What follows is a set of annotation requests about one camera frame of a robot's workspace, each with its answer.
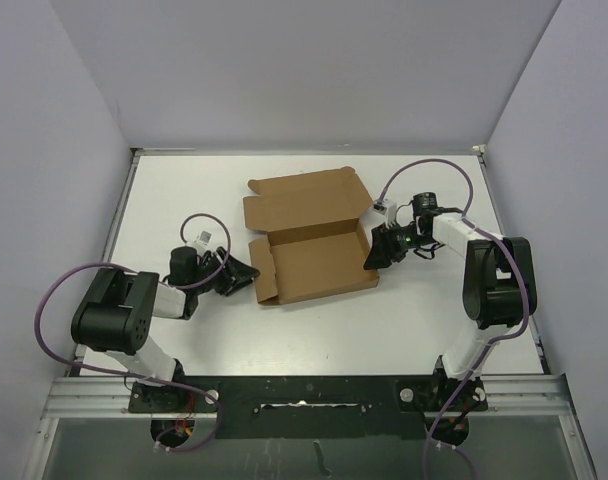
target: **white table surface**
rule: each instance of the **white table surface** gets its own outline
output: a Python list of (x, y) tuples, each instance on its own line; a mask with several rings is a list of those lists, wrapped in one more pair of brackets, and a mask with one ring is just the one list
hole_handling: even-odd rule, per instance
[[(293, 175), (350, 165), (373, 197), (399, 167), (415, 156), (144, 156), (140, 158), (112, 261), (136, 270), (168, 273), (170, 251), (181, 245), (179, 226), (195, 212), (219, 217), (230, 229), (232, 253), (249, 262), (248, 242), (257, 234), (244, 226), (242, 198), (251, 178)], [(442, 157), (471, 176), (475, 198), (469, 216), (499, 231), (484, 178), (474, 156)], [(393, 183), (387, 197), (398, 205), (424, 192), (442, 206), (463, 207), (467, 187), (460, 174), (438, 164), (414, 167)], [(400, 219), (410, 218), (410, 208)], [(187, 226), (203, 230), (212, 245), (225, 245), (208, 219)], [(470, 320), (461, 299), (464, 261), (444, 248), (433, 261), (410, 254), (380, 271), (370, 290), (287, 306), (257, 304), (254, 287), (224, 298), (200, 296), (190, 321), (153, 319), (150, 334), (190, 375), (367, 375), (430, 374), (438, 355)], [(90, 349), (85, 361), (120, 368)], [(527, 331), (503, 342), (484, 366), (485, 374), (542, 373)]]

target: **box lid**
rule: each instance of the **box lid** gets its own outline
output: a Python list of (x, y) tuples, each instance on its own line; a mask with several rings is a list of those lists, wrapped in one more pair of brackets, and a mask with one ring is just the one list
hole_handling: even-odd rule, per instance
[(246, 227), (276, 232), (357, 219), (373, 203), (351, 167), (250, 180), (257, 196), (244, 198)]

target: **box flap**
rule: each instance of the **box flap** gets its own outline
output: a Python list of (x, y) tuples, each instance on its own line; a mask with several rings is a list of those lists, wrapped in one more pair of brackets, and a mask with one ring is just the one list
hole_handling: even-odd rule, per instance
[[(327, 170), (315, 174), (256, 180), (252, 188), (270, 191), (270, 195), (245, 197), (244, 218), (246, 227), (276, 232), (312, 225), (328, 225), (350, 219), (358, 219), (372, 204), (371, 197), (351, 167)], [(276, 187), (287, 178), (291, 185), (310, 185), (315, 177), (319, 182), (308, 188), (295, 188), (283, 191)]]
[(279, 303), (320, 298), (377, 285), (375, 270), (364, 270), (366, 258), (359, 233), (272, 245)]
[(286, 177), (249, 180), (248, 187), (258, 195), (277, 195), (279, 193), (291, 193), (304, 188), (337, 184), (351, 175), (355, 175), (355, 169), (352, 167), (342, 167), (334, 170), (302, 173)]
[(261, 237), (249, 243), (248, 248), (251, 254), (251, 265), (260, 271), (260, 276), (255, 279), (255, 294), (257, 302), (262, 303), (277, 296), (277, 280), (271, 246), (268, 238)]

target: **glass panel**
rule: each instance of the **glass panel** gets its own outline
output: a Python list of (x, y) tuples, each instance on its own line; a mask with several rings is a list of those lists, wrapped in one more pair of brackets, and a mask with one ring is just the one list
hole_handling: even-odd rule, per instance
[[(153, 452), (148, 420), (60, 420), (45, 479), (419, 479), (423, 442), (222, 440), (201, 452)], [(207, 425), (198, 424), (206, 432)], [(576, 478), (557, 417), (474, 417), (463, 445), (480, 479)], [(472, 478), (463, 459), (432, 450), (431, 478)]]

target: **screw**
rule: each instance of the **screw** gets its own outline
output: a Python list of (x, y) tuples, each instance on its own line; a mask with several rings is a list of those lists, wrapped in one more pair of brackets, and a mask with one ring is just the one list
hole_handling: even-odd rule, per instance
[[(209, 390), (208, 393), (211, 397), (213, 397), (215, 400), (219, 400), (220, 398), (220, 394), (217, 393), (217, 390)], [(208, 397), (204, 397), (204, 400), (206, 400), (206, 403), (208, 403), (209, 405), (213, 405), (215, 402), (213, 400), (211, 400)]]
[(400, 398), (404, 403), (410, 403), (413, 401), (413, 390), (410, 388), (404, 388), (400, 392)]

